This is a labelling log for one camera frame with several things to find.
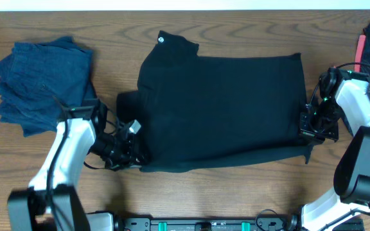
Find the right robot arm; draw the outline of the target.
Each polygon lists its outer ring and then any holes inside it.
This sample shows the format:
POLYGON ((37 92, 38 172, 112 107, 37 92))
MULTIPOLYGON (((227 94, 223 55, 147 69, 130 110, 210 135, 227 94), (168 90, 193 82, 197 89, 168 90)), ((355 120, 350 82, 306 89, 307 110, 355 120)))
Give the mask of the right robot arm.
POLYGON ((312 144, 338 141, 338 121, 345 117, 353 138, 334 174, 333 187, 304 205, 291 230, 334 230, 355 216, 370 216, 370 76, 330 67, 301 114, 299 133, 312 144))

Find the black t-shirt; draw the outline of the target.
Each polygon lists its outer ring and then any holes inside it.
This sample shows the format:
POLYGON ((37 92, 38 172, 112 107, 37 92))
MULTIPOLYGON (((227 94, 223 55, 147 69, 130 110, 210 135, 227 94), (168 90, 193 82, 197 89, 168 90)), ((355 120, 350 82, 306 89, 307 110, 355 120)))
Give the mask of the black t-shirt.
POLYGON ((123 122, 139 121, 143 172, 246 166, 303 156, 301 55, 200 56, 198 44, 160 31, 137 89, 117 96, 123 122))

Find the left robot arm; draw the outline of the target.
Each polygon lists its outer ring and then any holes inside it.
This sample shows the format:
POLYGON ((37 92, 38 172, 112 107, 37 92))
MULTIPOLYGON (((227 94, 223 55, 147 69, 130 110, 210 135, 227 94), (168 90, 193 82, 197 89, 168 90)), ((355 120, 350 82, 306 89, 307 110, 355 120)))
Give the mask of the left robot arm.
POLYGON ((124 222, 109 211, 86 213, 76 192, 86 156, 94 153, 104 168, 119 171, 140 167, 137 120, 105 132, 107 107, 89 99, 80 107, 60 106, 55 141, 28 187, 13 190, 7 201, 12 230, 124 230, 124 222))

